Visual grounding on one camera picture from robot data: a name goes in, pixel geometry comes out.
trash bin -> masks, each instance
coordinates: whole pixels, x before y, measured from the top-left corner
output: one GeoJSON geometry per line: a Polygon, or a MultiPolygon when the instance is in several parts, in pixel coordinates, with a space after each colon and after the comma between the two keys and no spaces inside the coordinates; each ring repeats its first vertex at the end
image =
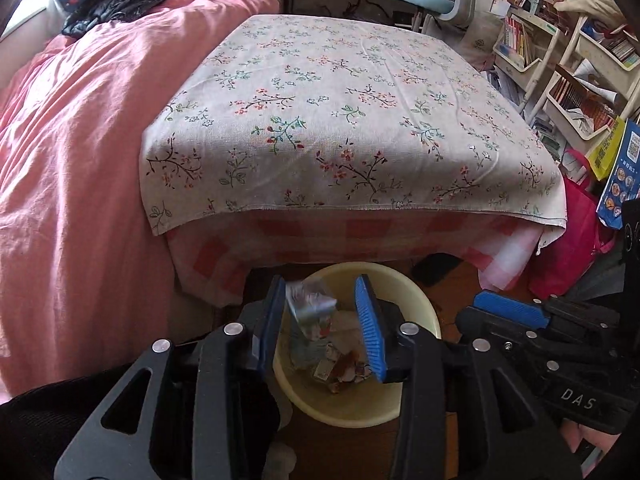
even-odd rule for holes
{"type": "MultiPolygon", "coordinates": [[[[380,300],[397,304],[407,321],[423,326],[440,338],[440,325],[431,302],[419,286],[389,267],[367,262],[337,264],[313,273],[305,281],[322,280],[328,292],[338,299],[338,308],[355,310],[354,284],[360,274],[369,275],[380,300]]],[[[286,396],[300,410],[315,420],[341,428],[368,428],[399,416],[401,384],[381,384],[370,378],[332,394],[313,384],[305,371],[294,370],[289,359],[289,326],[286,308],[273,370],[286,396]]]]}

floral tablecloth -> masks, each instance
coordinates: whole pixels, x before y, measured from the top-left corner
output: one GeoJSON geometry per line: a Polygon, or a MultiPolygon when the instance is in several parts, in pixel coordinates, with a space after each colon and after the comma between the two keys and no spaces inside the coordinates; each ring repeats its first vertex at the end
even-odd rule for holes
{"type": "Polygon", "coordinates": [[[493,212],[564,228],[551,156],[443,42],[372,23],[253,16],[143,136],[142,199],[162,234],[260,209],[493,212]]]}

blue gripper pad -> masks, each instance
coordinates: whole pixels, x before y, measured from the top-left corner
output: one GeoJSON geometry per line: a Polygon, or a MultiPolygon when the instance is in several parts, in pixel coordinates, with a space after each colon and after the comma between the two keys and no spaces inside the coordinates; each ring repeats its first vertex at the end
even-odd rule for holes
{"type": "Polygon", "coordinates": [[[546,328],[549,320],[542,309],[527,303],[505,298],[494,292],[483,290],[476,294],[472,305],[494,316],[500,316],[513,322],[526,325],[532,329],[546,328]]]}

white shelf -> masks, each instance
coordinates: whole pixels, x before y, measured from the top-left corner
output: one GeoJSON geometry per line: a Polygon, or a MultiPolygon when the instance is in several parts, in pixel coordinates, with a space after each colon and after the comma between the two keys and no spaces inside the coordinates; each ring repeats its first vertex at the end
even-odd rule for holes
{"type": "Polygon", "coordinates": [[[550,91],[546,93],[545,112],[571,147],[583,155],[589,153],[604,137],[611,133],[609,126],[603,126],[592,134],[578,131],[567,111],[559,105],[558,101],[551,97],[550,91]]]}
{"type": "Polygon", "coordinates": [[[588,59],[598,73],[609,81],[626,99],[631,96],[640,80],[640,60],[631,67],[624,66],[612,53],[580,31],[576,52],[588,59]]]}
{"type": "Polygon", "coordinates": [[[524,67],[524,69],[521,69],[495,47],[494,52],[495,64],[498,68],[506,72],[506,74],[513,79],[513,82],[516,83],[516,85],[523,90],[526,90],[529,82],[536,72],[537,66],[542,62],[542,60],[540,58],[536,58],[532,63],[524,67]]]}
{"type": "Polygon", "coordinates": [[[554,36],[558,31],[558,28],[554,25],[551,25],[551,23],[546,22],[535,14],[530,14],[526,10],[514,7],[511,9],[511,13],[520,18],[523,22],[530,23],[534,27],[539,28],[540,30],[544,30],[547,34],[550,34],[552,36],[554,36]]]}

red checkered tablecloth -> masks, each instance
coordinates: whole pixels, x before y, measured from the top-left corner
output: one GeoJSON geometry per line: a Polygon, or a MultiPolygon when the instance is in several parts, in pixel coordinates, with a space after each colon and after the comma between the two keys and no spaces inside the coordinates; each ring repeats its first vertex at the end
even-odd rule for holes
{"type": "Polygon", "coordinates": [[[384,262],[454,254],[485,288],[510,288],[544,226],[498,214],[401,210],[254,210],[188,222],[166,236],[182,288],[216,306],[239,304],[255,267],[384,262]]]}

